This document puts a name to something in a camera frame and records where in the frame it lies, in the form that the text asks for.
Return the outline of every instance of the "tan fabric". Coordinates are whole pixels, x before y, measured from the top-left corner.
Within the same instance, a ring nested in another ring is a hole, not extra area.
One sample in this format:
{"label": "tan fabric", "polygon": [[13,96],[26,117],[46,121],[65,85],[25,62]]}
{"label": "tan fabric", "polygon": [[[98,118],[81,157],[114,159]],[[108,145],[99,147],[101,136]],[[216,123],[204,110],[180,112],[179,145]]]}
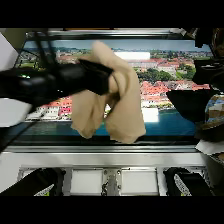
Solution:
{"label": "tan fabric", "polygon": [[141,112],[140,86],[137,74],[128,63],[96,41],[85,59],[101,63],[114,70],[109,79],[109,93],[99,96],[85,90],[72,96],[72,128],[85,138],[91,138],[104,119],[105,106],[112,109],[105,119],[111,140],[133,143],[145,134]]}

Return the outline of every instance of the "sky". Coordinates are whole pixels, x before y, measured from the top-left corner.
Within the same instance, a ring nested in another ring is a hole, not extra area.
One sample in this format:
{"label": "sky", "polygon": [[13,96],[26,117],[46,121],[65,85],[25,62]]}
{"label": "sky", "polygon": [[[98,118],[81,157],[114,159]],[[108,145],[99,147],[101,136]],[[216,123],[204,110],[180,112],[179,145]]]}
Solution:
{"label": "sky", "polygon": [[[56,40],[52,42],[54,47],[91,49],[92,43],[95,40]],[[206,51],[210,52],[207,45],[202,48],[195,47],[194,40],[144,40],[144,39],[127,39],[127,40],[100,40],[107,44],[110,48],[122,48],[126,50],[134,49],[156,49],[156,50],[176,50],[176,51]],[[24,48],[33,48],[33,41],[26,42]],[[47,47],[46,42],[43,42],[43,47]]]}

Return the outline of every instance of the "blue water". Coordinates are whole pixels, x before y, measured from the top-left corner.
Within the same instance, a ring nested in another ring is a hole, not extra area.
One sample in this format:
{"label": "blue water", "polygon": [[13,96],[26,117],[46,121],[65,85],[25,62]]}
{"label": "blue water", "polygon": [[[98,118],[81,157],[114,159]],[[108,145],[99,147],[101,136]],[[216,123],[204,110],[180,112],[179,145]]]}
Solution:
{"label": "blue water", "polygon": [[[14,127],[10,135],[15,135],[29,123],[24,122]],[[147,122],[147,136],[193,136],[195,133],[194,123],[184,119],[176,110],[159,112],[158,122]],[[23,135],[79,135],[71,128],[71,122],[39,122],[24,132]],[[108,132],[105,125],[96,131],[95,135],[106,136]]]}

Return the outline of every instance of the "beige cloth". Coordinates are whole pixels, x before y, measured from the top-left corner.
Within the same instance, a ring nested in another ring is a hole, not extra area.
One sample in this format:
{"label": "beige cloth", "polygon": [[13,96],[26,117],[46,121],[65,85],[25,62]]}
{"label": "beige cloth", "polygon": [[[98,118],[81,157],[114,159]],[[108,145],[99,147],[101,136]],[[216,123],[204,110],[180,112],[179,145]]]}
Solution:
{"label": "beige cloth", "polygon": [[104,121],[110,139],[133,143],[146,133],[137,74],[126,61],[100,41],[93,43],[90,56],[82,58],[101,63],[114,72],[109,78],[108,94],[99,96],[85,90],[72,96],[72,128],[84,138],[91,138],[102,124],[108,104],[111,111]]}

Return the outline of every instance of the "cable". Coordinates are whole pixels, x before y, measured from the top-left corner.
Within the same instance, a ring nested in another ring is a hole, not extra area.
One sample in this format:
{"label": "cable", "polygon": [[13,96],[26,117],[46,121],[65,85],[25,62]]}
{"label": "cable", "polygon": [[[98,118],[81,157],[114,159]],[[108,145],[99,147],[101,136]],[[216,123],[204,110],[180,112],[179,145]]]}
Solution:
{"label": "cable", "polygon": [[2,153],[9,145],[11,145],[17,138],[19,138],[25,131],[27,131],[29,128],[34,126],[38,121],[41,120],[41,118],[46,114],[48,111],[49,106],[42,112],[42,114],[39,116],[39,118],[31,122],[27,127],[25,127],[22,131],[20,131],[17,135],[15,135],[8,143],[6,143],[4,146],[0,147],[0,153]]}

